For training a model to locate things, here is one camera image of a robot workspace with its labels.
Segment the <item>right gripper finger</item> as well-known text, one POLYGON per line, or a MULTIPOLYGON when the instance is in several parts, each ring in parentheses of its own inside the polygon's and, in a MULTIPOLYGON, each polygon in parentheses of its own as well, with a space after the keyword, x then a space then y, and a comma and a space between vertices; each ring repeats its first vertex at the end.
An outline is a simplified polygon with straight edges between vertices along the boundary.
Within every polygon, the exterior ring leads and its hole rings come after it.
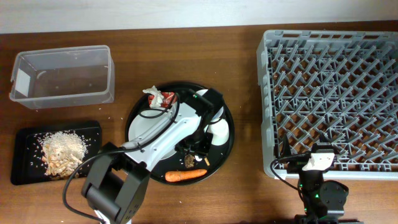
POLYGON ((280 157, 287 157, 287 156, 291 156, 291 146, 289 144, 289 139, 287 137, 287 135, 284 135, 283 137, 283 141, 282 141, 282 149, 281 149, 281 154, 280 157))
POLYGON ((319 135, 319 143, 317 144, 317 146, 319 149, 334 149, 332 144, 323 133, 319 135))

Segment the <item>brown food lump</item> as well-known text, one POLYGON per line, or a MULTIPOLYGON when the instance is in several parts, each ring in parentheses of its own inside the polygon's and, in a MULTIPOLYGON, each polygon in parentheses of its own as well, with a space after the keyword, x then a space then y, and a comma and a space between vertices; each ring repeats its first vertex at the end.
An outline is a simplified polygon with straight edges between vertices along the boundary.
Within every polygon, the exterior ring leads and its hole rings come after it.
POLYGON ((187 154, 184 157, 184 166, 187 169, 190 169, 190 168, 194 167, 195 166, 195 157, 193 155, 191 155, 191 154, 187 154))

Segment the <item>orange carrot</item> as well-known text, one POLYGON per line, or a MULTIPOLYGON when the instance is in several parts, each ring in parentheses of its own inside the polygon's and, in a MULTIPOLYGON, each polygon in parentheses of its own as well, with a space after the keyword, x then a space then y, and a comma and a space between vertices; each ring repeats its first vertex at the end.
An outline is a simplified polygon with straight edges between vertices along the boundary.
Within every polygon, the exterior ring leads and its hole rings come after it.
POLYGON ((187 171, 169 171, 165 174, 167 182, 180 182, 183 180, 195 179, 207 173, 205 169, 187 170, 187 171))

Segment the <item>red snack wrapper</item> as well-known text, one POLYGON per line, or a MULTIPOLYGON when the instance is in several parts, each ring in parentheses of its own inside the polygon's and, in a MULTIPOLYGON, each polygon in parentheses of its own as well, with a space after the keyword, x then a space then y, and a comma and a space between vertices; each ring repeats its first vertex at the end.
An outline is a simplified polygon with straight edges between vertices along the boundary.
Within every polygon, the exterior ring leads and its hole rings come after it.
MULTIPOLYGON (((168 105, 170 103, 173 104, 177 100, 176 97, 175 97, 175 93, 174 92, 162 92, 162 95, 164 96, 164 100, 163 100, 162 106, 161 107, 157 107, 157 108, 166 108, 166 107, 168 107, 168 105)), ((149 95, 148 96, 148 102, 151 99, 152 99, 152 96, 149 95)))

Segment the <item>grey round plate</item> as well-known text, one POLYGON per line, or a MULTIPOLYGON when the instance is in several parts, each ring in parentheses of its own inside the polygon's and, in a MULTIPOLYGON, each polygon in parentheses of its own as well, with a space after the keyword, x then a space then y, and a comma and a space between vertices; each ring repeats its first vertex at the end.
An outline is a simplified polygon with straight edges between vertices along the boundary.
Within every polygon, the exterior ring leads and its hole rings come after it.
POLYGON ((127 140, 131 141, 131 140, 139 137, 141 134, 146 132, 153 125, 158 123, 163 117, 167 116, 167 113, 164 113, 163 115, 161 115, 157 118, 152 118, 152 116, 155 116, 158 114, 160 114, 160 111, 147 110, 147 111, 143 111, 142 115, 148 116, 149 118, 144 118, 141 115, 137 115, 133 119, 132 123, 129 125, 128 132, 127 132, 127 140))

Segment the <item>white tissue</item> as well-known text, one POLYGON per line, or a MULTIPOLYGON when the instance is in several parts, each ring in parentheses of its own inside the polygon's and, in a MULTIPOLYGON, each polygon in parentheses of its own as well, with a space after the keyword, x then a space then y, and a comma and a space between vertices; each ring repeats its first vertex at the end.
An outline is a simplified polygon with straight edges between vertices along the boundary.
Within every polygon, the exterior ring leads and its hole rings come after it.
POLYGON ((151 108, 162 106, 164 96, 162 95, 162 92, 156 88, 155 85, 153 85, 151 88, 144 89, 142 92, 145 94, 150 94, 150 96, 152 96, 152 99, 149 100, 149 106, 151 108))

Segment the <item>pile of rice and shells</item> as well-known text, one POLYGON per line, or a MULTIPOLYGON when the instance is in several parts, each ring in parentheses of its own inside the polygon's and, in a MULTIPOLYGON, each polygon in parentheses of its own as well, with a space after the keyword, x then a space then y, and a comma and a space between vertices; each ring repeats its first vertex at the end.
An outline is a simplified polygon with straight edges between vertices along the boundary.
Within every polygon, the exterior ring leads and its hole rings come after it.
POLYGON ((90 141, 76 131, 35 134, 29 165, 52 180, 66 179, 83 163, 90 141))

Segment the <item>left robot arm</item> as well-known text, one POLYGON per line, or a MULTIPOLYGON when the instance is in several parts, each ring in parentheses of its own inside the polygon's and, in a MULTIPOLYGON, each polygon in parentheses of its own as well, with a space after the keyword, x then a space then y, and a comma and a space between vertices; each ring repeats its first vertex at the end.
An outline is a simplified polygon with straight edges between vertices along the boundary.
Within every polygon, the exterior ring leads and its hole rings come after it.
POLYGON ((144 200, 149 177, 171 151, 205 156, 218 141, 211 129, 227 125, 224 100, 214 89, 187 90, 166 115, 121 147, 107 143, 92 163, 81 194, 100 223, 128 223, 144 200))

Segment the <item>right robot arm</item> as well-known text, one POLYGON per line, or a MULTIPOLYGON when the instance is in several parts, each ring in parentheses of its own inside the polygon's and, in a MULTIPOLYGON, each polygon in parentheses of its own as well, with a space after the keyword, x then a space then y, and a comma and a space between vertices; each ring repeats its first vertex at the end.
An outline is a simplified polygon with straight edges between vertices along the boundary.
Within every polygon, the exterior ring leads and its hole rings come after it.
POLYGON ((287 172, 298 174, 297 191, 305 213, 294 217, 295 223, 341 223, 349 188, 335 180, 325 180, 324 174, 336 162, 338 150, 322 136, 309 151, 292 153, 287 136, 282 142, 279 162, 287 164, 287 172))

